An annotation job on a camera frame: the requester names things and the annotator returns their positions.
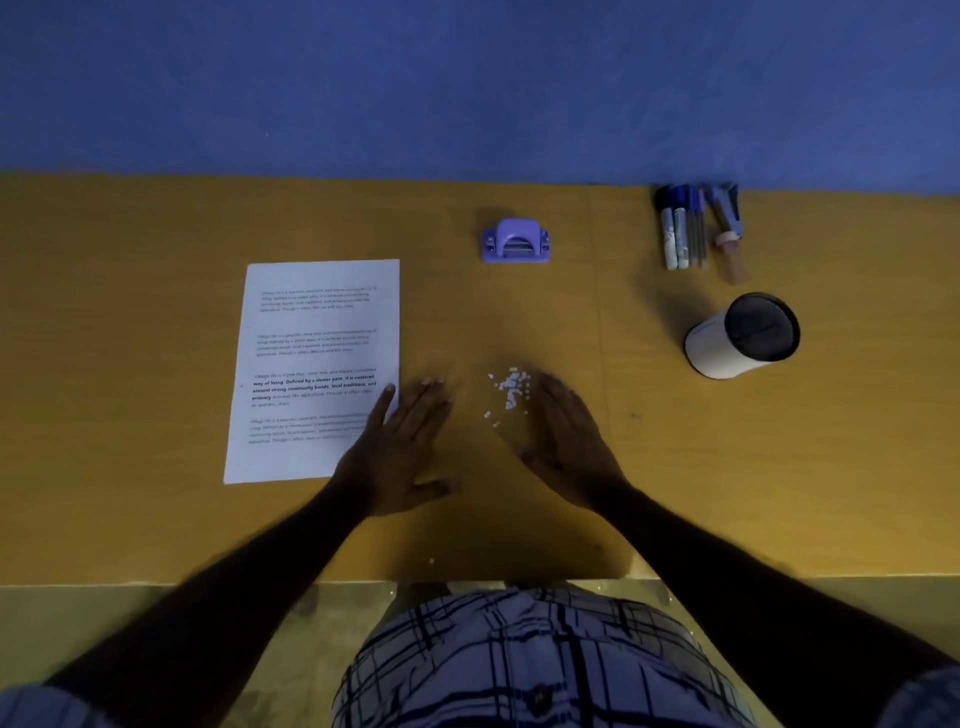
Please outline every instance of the forearm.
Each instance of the forearm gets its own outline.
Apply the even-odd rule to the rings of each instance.
[[[910,678],[949,657],[772,569],[640,491],[591,505],[660,575],[734,669],[788,726],[873,725]]]
[[[284,616],[364,519],[362,494],[331,481],[48,684],[121,726],[219,724]]]

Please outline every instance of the shirt button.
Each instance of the shirt button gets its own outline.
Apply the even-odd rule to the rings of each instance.
[[[534,717],[545,716],[553,708],[553,691],[545,685],[537,685],[527,698],[527,707]]]

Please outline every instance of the person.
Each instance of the person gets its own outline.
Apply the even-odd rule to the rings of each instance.
[[[418,469],[453,406],[441,380],[384,390],[327,485],[42,685],[0,696],[0,726],[214,726],[287,611],[368,517],[448,496]],[[548,437],[520,453],[620,531],[785,726],[960,725],[960,667],[807,587],[628,483],[587,407],[538,375]],[[574,589],[439,595],[388,612],[344,676],[336,726],[737,726],[753,718],[690,634],[657,610]]]

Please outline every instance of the plaid shirt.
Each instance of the plaid shirt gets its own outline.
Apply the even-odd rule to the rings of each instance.
[[[384,625],[344,675],[332,723],[755,725],[730,680],[663,612],[519,589],[445,596]]]

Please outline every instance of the pen holder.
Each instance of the pen holder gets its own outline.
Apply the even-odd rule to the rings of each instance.
[[[790,307],[766,293],[748,293],[692,328],[686,359],[711,379],[732,379],[789,358],[800,346],[800,324]]]

